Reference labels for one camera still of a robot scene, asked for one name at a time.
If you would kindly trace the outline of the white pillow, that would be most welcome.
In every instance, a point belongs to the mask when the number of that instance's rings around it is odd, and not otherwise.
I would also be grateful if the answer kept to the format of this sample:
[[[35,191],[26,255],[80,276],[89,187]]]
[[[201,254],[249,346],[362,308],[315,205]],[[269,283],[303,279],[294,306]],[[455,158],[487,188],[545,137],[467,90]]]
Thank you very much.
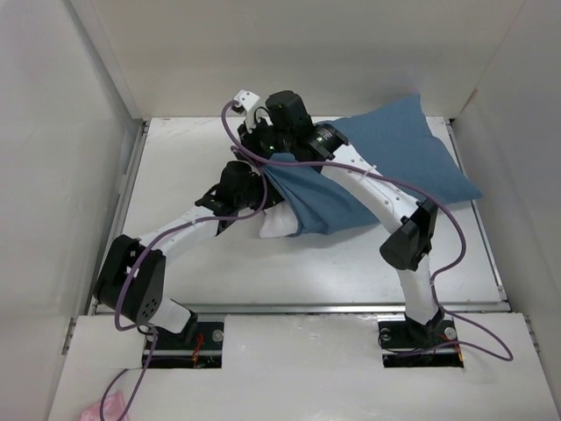
[[[287,202],[278,203],[263,213],[264,221],[259,229],[261,239],[283,238],[297,233],[299,221]]]

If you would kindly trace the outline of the blue pillowcase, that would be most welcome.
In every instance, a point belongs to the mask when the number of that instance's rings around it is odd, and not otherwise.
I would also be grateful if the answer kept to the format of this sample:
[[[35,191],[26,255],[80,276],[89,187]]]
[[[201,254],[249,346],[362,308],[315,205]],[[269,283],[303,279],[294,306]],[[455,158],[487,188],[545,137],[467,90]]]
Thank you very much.
[[[444,205],[480,199],[471,182],[435,137],[418,95],[407,96],[332,125],[348,138],[370,170],[405,182],[417,199],[429,193]],[[331,235],[351,228],[376,225],[379,220],[347,189],[322,175],[320,168],[297,167],[290,153],[277,153],[265,165],[268,180],[293,209],[299,229],[293,237]]]

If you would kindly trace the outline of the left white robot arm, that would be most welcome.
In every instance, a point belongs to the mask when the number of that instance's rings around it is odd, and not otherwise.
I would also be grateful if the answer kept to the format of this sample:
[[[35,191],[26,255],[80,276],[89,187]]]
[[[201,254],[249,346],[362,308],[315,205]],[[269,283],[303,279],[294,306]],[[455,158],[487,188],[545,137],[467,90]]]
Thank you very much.
[[[190,346],[198,316],[165,296],[167,266],[243,220],[241,211],[262,211],[282,201],[265,175],[245,162],[228,162],[219,183],[179,218],[140,237],[122,234],[112,241],[94,288],[95,299],[134,327],[165,332],[179,348]]]

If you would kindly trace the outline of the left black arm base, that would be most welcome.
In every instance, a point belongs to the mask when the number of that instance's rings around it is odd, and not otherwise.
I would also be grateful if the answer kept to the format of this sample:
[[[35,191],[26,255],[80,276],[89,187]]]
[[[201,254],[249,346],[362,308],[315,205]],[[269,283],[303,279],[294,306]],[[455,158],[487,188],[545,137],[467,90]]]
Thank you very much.
[[[215,369],[222,367],[224,319],[203,317],[189,342],[179,334],[158,329],[149,368]]]

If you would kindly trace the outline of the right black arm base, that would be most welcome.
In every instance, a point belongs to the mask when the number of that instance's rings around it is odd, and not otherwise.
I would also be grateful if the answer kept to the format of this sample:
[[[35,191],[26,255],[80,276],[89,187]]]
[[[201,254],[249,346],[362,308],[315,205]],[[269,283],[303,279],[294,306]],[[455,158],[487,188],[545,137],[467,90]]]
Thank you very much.
[[[378,327],[384,368],[464,367],[459,345],[454,344],[458,335],[451,319],[445,319],[435,333],[419,337],[405,320],[382,320]]]

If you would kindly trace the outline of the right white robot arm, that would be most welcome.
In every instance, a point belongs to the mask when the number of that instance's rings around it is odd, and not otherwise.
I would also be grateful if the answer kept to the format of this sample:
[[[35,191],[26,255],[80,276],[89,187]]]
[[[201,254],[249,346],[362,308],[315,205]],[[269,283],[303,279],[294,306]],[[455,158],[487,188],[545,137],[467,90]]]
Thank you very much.
[[[388,234],[380,254],[396,270],[405,298],[408,339],[418,346],[433,340],[443,318],[428,263],[437,204],[384,180],[334,122],[314,121],[291,90],[267,99],[240,90],[231,109],[244,118],[238,146],[263,165],[281,197],[266,211],[260,236],[326,233],[377,220]]]

